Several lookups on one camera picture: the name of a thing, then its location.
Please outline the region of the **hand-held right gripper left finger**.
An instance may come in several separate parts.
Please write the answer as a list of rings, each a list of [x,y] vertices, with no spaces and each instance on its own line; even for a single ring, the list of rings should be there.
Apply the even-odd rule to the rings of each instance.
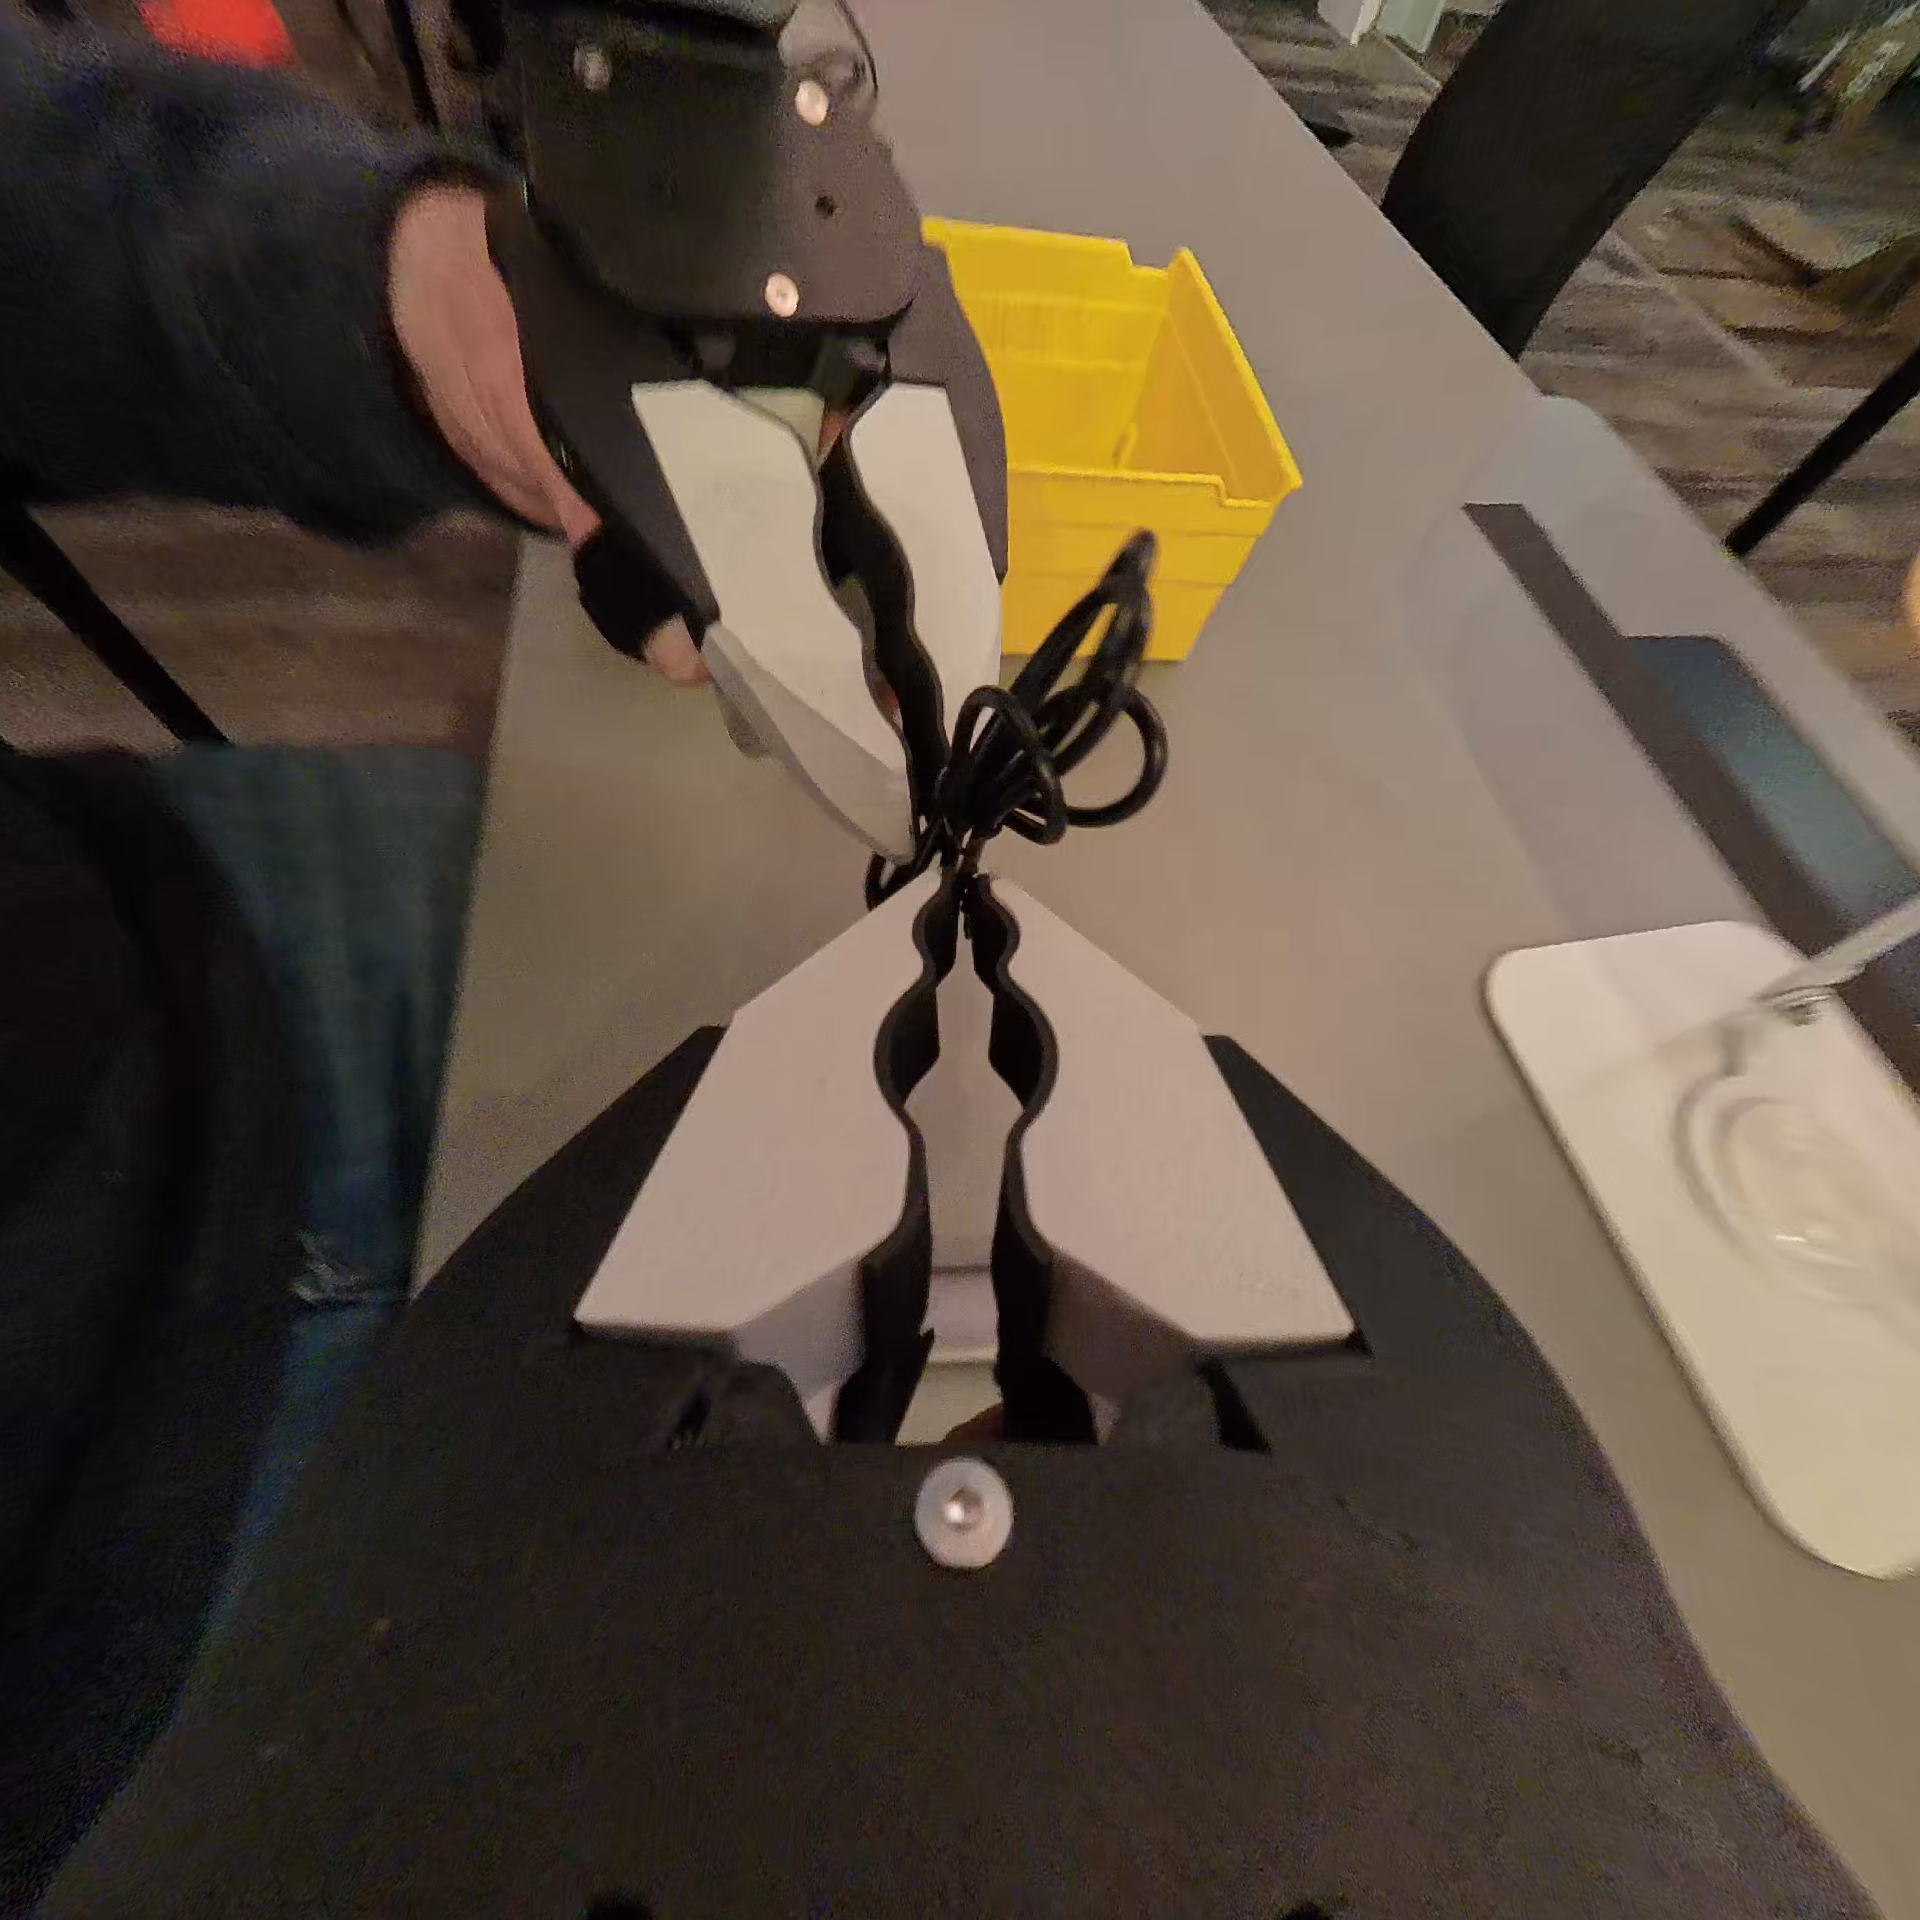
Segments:
[[[726,1024],[576,1321],[776,1370],[894,1445],[928,1365],[931,1205],[905,1105],[937,1064],[961,885],[928,871]]]

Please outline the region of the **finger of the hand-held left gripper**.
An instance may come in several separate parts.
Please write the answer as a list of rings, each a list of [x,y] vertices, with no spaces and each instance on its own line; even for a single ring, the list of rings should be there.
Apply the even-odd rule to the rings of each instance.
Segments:
[[[814,449],[788,418],[707,382],[638,382],[631,408],[710,590],[704,658],[735,730],[855,842],[912,857],[905,746],[828,582]]]
[[[823,470],[863,666],[832,805],[868,849],[913,849],[966,701],[1001,671],[1001,577],[948,394],[880,389]]]

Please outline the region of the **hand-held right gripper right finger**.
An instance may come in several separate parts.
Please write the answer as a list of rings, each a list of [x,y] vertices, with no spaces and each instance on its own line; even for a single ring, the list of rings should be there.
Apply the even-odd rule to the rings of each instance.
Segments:
[[[966,935],[1017,1105],[990,1258],[1001,1437],[1093,1445],[1145,1390],[1349,1350],[1198,1023],[1015,883],[974,883]]]

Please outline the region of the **yellow plastic bin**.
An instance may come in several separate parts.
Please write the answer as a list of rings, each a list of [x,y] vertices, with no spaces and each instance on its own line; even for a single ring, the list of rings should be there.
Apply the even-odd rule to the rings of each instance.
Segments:
[[[1185,662],[1303,486],[1198,257],[1115,239],[924,222],[984,353],[1008,450],[1001,650],[1031,657],[1148,531],[1151,663]]]

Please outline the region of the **person's left forearm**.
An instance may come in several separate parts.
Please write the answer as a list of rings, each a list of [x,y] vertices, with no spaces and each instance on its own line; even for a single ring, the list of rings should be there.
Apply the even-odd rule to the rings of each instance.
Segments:
[[[492,186],[308,86],[4,18],[1,470],[391,543],[492,497],[391,313],[404,203]]]

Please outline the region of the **person's left hand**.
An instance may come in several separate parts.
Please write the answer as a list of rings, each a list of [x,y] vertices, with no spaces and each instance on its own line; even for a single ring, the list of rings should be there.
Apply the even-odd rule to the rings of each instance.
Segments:
[[[388,243],[393,338],[447,454],[492,499],[581,550],[598,517],[565,478],[527,400],[520,337],[489,253],[489,200],[467,184],[407,197]]]

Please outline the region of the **person's blue jeans leg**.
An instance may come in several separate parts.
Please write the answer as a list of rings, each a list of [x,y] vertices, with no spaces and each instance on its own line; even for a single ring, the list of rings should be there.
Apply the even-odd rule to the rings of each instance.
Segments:
[[[302,1214],[247,1504],[262,1530],[416,1274],[485,781],[398,746],[182,749],[152,773],[229,878],[293,1040]]]

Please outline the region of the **black office chair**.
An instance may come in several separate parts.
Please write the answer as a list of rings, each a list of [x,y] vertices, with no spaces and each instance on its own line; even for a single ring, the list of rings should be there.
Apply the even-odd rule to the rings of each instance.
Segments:
[[[1492,343],[1521,357],[1619,214],[1795,13],[1501,5],[1431,98],[1379,208]]]

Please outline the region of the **black metal leg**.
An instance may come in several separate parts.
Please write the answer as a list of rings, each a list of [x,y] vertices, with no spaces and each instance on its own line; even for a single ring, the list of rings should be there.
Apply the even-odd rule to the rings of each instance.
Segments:
[[[1782,523],[1822,491],[1872,440],[1877,440],[1917,395],[1917,360],[1913,349],[1903,362],[1860,398],[1860,402],[1813,447],[1739,523],[1724,538],[1727,557],[1744,560]]]

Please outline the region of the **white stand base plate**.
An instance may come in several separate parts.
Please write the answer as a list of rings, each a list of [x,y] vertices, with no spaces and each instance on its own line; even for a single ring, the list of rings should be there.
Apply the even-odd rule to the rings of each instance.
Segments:
[[[1917,1109],[1827,959],[1708,921],[1499,957],[1484,997],[1747,1490],[1814,1559],[1917,1567]]]

